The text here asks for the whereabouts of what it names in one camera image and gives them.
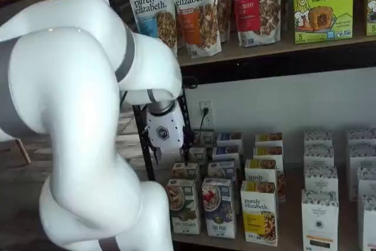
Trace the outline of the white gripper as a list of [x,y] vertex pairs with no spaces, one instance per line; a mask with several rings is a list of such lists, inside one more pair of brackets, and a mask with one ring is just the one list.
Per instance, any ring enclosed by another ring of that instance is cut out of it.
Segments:
[[148,134],[156,164],[162,159],[161,149],[180,148],[180,156],[186,165],[194,133],[184,125],[178,102],[155,102],[146,107]]

